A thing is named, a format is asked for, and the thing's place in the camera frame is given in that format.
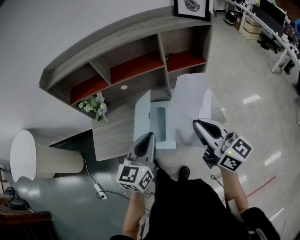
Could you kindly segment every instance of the tiled floor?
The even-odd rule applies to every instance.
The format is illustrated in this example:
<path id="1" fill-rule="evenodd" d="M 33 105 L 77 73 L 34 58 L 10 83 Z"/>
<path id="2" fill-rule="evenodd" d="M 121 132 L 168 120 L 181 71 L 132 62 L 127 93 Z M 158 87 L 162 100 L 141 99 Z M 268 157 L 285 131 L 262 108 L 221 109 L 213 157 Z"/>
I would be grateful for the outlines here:
<path id="1" fill-rule="evenodd" d="M 300 230 L 300 135 L 296 126 L 300 106 L 292 87 L 299 69 L 294 68 L 291 75 L 279 70 L 271 73 L 279 54 L 262 49 L 255 40 L 246 40 L 225 24 L 223 17 L 219 14 L 215 19 L 207 68 L 211 88 L 224 110 L 227 129 L 243 135 L 254 146 L 239 172 L 246 194 L 251 194 L 249 205 L 273 217 L 280 234 L 286 221 L 282 239 L 292 240 Z M 247 98 L 254 95 L 257 100 L 249 102 Z M 88 149 L 91 144 L 90 140 L 78 142 L 73 148 Z M 210 174 L 219 170 L 209 170 L 202 160 L 203 152 L 185 147 L 157 154 L 171 176 L 176 178 L 179 167 L 187 165 L 192 179 L 202 178 L 223 198 L 222 188 L 210 179 Z M 124 193 L 115 183 L 117 159 L 96 162 L 94 153 L 86 158 L 91 174 L 104 188 Z M 99 201 L 86 170 L 50 180 L 22 180 L 14 187 L 32 208 L 52 212 L 61 239 L 108 239 L 121 232 L 127 200 L 111 196 L 107 202 Z"/>

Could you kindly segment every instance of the wooden shelf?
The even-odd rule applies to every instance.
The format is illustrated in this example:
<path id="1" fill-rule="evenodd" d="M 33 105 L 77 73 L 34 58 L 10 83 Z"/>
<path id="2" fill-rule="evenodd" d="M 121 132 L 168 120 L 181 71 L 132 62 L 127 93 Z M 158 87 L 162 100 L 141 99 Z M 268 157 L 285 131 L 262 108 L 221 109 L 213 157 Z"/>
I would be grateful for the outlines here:
<path id="1" fill-rule="evenodd" d="M 163 66 L 159 52 L 150 52 L 112 67 L 110 69 L 111 82 L 115 84 Z"/>
<path id="2" fill-rule="evenodd" d="M 168 72 L 204 64 L 205 60 L 193 51 L 175 53 L 167 61 Z"/>
<path id="3" fill-rule="evenodd" d="M 70 104 L 76 104 L 84 98 L 95 94 L 96 92 L 108 86 L 109 85 L 107 84 L 107 82 L 100 75 L 95 75 L 72 88 Z"/>

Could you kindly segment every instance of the picture frame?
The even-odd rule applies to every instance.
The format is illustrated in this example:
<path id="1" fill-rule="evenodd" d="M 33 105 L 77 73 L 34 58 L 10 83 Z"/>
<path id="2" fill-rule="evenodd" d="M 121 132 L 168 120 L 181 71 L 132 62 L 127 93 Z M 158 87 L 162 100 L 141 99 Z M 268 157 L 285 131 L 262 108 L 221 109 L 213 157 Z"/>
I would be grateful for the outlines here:
<path id="1" fill-rule="evenodd" d="M 210 0 L 174 0 L 175 16 L 210 21 Z"/>

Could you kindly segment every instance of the white paper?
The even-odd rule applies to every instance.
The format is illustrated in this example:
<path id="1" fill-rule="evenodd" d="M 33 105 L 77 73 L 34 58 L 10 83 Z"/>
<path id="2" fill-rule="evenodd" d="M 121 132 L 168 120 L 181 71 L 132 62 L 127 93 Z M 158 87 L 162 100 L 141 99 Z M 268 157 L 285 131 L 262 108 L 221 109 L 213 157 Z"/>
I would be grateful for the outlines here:
<path id="1" fill-rule="evenodd" d="M 172 138 L 180 146 L 203 146 L 194 132 L 193 121 L 199 117 L 210 118 L 211 92 L 207 91 L 208 87 L 209 79 L 205 73 L 184 74 L 177 78 L 167 120 Z"/>

